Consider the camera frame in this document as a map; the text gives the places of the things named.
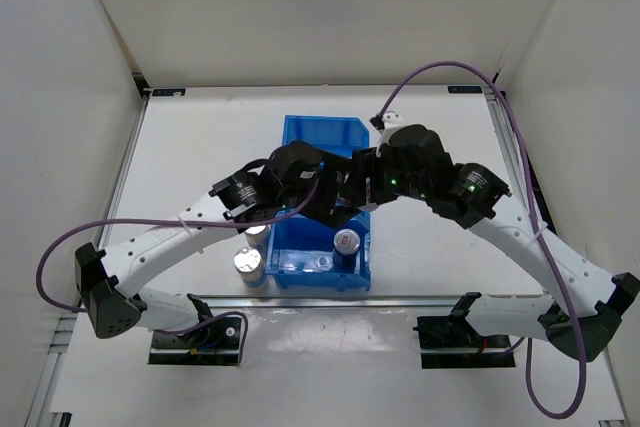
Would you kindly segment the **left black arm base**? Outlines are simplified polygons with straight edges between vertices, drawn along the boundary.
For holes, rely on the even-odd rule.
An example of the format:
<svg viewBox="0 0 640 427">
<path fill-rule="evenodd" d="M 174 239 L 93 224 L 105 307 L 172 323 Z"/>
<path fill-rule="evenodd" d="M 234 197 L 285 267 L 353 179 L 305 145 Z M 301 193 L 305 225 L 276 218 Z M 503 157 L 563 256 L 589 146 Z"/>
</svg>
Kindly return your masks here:
<svg viewBox="0 0 640 427">
<path fill-rule="evenodd" d="M 237 367 L 243 359 L 248 327 L 244 313 L 231 311 L 214 316 L 211 323 L 195 332 L 154 332 L 147 364 Z"/>
</svg>

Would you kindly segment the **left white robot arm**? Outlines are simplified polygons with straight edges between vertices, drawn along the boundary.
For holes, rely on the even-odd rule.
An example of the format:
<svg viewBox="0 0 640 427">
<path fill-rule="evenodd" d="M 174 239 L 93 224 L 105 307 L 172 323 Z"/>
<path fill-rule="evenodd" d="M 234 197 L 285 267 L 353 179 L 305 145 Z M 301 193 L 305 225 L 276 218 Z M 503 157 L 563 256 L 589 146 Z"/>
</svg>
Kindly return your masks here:
<svg viewBox="0 0 640 427">
<path fill-rule="evenodd" d="M 338 228 L 365 200 L 364 164 L 295 141 L 215 183 L 172 220 L 120 244 L 75 252 L 76 282 L 95 335 L 133 327 L 175 335 L 188 347 L 206 342 L 213 316 L 193 294 L 149 288 L 163 272 L 254 226 L 297 214 Z"/>
</svg>

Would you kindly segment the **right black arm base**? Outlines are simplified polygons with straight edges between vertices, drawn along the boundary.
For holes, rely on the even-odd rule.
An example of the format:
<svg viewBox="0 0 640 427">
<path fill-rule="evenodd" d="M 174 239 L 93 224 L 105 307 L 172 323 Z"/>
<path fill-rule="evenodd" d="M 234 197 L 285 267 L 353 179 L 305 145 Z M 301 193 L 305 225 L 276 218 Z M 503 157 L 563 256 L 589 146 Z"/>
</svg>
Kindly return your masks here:
<svg viewBox="0 0 640 427">
<path fill-rule="evenodd" d="M 482 337 L 465 330 L 456 333 L 447 316 L 419 316 L 413 330 L 418 335 L 422 369 L 516 366 L 512 344 L 506 335 Z"/>
</svg>

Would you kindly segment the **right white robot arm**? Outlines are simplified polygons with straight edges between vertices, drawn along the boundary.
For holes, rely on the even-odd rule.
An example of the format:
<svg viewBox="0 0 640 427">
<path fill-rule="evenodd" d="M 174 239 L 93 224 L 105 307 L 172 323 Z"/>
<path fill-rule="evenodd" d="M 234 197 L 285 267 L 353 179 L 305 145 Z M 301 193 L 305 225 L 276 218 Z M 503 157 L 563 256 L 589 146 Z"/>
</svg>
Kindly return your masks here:
<svg viewBox="0 0 640 427">
<path fill-rule="evenodd" d="M 633 274 L 612 274 L 554 233 L 535 229 L 502 179 L 478 163 L 453 162 L 438 134 L 422 125 L 393 127 L 381 144 L 354 152 L 352 160 L 348 182 L 361 196 L 358 205 L 422 201 L 496 247 L 543 288 L 532 299 L 465 294 L 434 334 L 446 342 L 470 347 L 494 335 L 532 337 L 591 362 L 639 293 Z"/>
</svg>

